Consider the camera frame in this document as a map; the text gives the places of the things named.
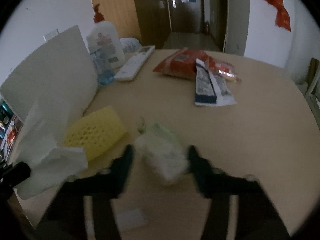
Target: white bottle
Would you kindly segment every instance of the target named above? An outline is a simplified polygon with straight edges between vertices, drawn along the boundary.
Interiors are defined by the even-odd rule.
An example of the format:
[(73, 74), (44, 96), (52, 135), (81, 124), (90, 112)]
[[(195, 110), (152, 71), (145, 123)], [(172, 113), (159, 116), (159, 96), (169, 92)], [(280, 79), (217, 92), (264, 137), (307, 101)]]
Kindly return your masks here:
[(95, 28), (87, 36), (89, 51), (94, 52), (98, 48), (109, 57), (112, 68), (124, 65), (125, 56), (118, 36), (116, 27), (105, 21), (103, 15), (98, 11), (99, 4), (93, 7), (96, 15), (94, 16)]

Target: air conditioner remote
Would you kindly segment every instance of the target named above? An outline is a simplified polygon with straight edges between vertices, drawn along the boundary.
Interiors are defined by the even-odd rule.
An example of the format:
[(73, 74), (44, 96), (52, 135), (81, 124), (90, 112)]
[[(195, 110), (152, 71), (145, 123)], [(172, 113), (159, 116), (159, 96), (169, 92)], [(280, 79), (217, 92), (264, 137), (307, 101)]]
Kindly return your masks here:
[(138, 49), (135, 55), (133, 55), (127, 63), (115, 75), (115, 80), (119, 81), (130, 81), (135, 78), (142, 65), (145, 63), (147, 58), (155, 50), (155, 46), (143, 46)]

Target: hallway floor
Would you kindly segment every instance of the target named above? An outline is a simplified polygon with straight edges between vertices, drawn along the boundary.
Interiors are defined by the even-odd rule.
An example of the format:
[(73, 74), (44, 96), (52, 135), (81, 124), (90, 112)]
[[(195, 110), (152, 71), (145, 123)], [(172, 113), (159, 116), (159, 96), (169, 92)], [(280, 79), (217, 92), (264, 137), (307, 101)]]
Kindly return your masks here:
[(203, 33), (171, 33), (163, 45), (163, 49), (203, 49), (220, 51), (210, 36)]

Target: wall outlet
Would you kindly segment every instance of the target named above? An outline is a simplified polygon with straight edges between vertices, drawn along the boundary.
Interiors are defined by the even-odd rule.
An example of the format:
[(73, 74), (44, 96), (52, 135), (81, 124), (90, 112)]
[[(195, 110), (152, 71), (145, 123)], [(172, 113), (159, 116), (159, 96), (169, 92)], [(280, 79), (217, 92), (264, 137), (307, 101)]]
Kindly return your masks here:
[(53, 37), (57, 36), (59, 34), (58, 29), (55, 29), (52, 32), (47, 33), (45, 36), (43, 36), (44, 41), (47, 42), (48, 40), (51, 40)]

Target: door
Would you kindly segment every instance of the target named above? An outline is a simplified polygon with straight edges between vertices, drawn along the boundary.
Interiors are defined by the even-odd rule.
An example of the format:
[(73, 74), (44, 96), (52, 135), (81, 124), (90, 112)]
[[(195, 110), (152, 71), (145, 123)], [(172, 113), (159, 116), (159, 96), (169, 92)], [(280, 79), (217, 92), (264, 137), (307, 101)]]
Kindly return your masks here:
[(169, 0), (169, 8), (172, 32), (203, 32), (203, 0)]
[(92, 0), (93, 5), (98, 3), (104, 19), (116, 26), (119, 38), (141, 40), (134, 0)]
[(161, 49), (170, 35), (167, 0), (134, 0), (142, 36), (142, 45)]
[(210, 31), (221, 51), (224, 51), (227, 12), (228, 0), (210, 0)]

